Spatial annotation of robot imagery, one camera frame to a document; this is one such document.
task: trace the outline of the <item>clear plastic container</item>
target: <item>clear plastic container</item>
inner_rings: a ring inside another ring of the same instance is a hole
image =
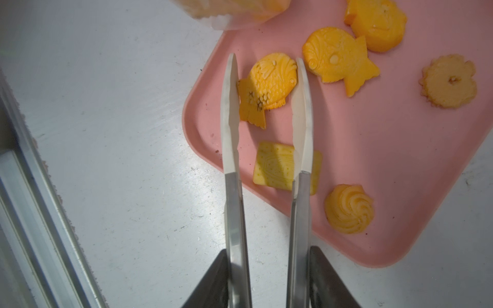
[[[216,30],[259,25],[284,12],[291,0],[172,0],[190,17]]]

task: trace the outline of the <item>pink cutting board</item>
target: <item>pink cutting board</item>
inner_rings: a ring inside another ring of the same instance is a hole
[[[408,16],[399,46],[369,52],[381,76],[347,98],[342,81],[322,84],[308,73],[314,148],[323,154],[318,192],[311,197],[314,233],[353,261],[384,267],[411,248],[493,126],[493,1],[397,0]],[[188,96],[183,130],[191,148],[222,169],[219,106],[228,55],[236,53],[240,78],[272,52],[301,57],[315,30],[344,25],[344,0],[293,0],[271,21],[225,32]],[[432,107],[420,96],[421,69],[431,59],[458,53],[476,65],[478,94],[456,110]],[[267,129],[240,123],[244,187],[285,215],[291,192],[252,182],[260,141],[292,144],[290,102],[266,113]],[[323,202],[336,184],[362,184],[375,218],[365,232],[344,235],[328,224]]]

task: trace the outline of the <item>yellow cookie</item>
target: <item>yellow cookie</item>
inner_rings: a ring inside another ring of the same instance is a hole
[[[423,68],[421,95],[443,108],[457,108],[471,102],[476,96],[474,63],[464,62],[461,55],[442,56]]]
[[[286,104],[297,78],[296,62],[283,53],[263,57],[251,69],[247,78],[238,81],[240,120],[266,128],[265,110]]]
[[[325,199],[325,215],[335,230],[359,233],[373,220],[372,203],[361,185],[337,185]]]
[[[348,0],[344,22],[369,50],[386,52],[402,41],[407,17],[392,0]]]
[[[302,48],[308,69],[322,82],[343,79],[346,95],[351,97],[363,83],[380,75],[368,59],[365,37],[354,39],[344,30],[328,27],[313,32]]]
[[[294,180],[294,146],[273,142],[258,145],[257,159],[253,170],[253,182],[257,185],[292,190]],[[310,195],[317,193],[322,165],[322,153],[313,153]]]

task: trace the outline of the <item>white countertop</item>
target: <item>white countertop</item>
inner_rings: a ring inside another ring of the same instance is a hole
[[[0,67],[111,308],[180,307],[225,247],[223,174],[181,111],[220,32],[167,0],[0,0]],[[253,305],[284,307],[288,219],[244,190]],[[364,308],[493,307],[493,134],[409,254],[360,267]]]

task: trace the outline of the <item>metal edge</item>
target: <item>metal edge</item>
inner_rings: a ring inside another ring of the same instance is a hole
[[[1,70],[0,103],[11,121],[12,129],[22,154],[24,170],[29,172],[30,180],[36,186],[39,195],[38,201],[42,201],[44,218],[50,218],[47,223],[50,224],[51,231],[54,233],[52,234],[54,244],[62,256],[74,287],[79,295],[85,295],[90,307],[106,308],[105,299],[78,245],[56,191],[43,167],[42,160],[33,143],[33,138],[24,123],[24,117],[18,109],[18,103]]]

